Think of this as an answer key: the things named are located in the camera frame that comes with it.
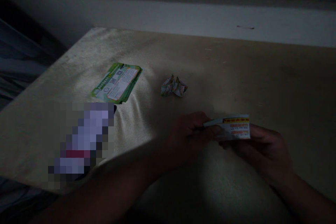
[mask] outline crumpled paper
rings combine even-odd
[[[171,75],[161,86],[161,96],[168,96],[171,93],[179,97],[183,97],[188,87],[178,77],[174,80],[174,75]]]

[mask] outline wall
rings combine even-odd
[[[94,26],[336,47],[334,3],[283,0],[10,1],[68,48]]]

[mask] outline left hand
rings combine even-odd
[[[201,111],[182,115],[176,120],[171,134],[157,153],[165,170],[195,161],[197,154],[221,131],[218,125],[204,128],[203,123],[207,121],[210,118]]]

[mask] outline cloth surface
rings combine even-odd
[[[100,102],[90,91],[122,62],[143,72],[118,105],[102,163],[146,152],[181,114],[249,114],[252,123],[280,131],[297,173],[335,200],[334,55],[329,48],[94,28],[0,113],[1,175],[51,188],[48,162],[83,118],[81,103]],[[183,98],[160,96],[171,74],[188,85]],[[175,223],[292,220],[256,172],[215,142],[196,164],[153,184],[137,207]]]

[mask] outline finger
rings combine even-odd
[[[271,129],[266,129],[254,124],[250,124],[250,135],[251,139],[256,142],[269,143],[270,137],[280,135],[278,132]]]
[[[268,162],[265,156],[248,143],[240,141],[234,149],[241,158],[256,169],[261,169]]]
[[[223,149],[227,149],[231,145],[230,142],[228,142],[228,141],[222,141],[222,142],[218,142],[218,143]]]
[[[203,123],[207,121],[210,121],[210,118],[203,111],[185,115],[186,126],[191,130],[203,127]]]
[[[221,129],[218,125],[206,127],[200,134],[194,136],[194,142],[203,147],[220,133]]]

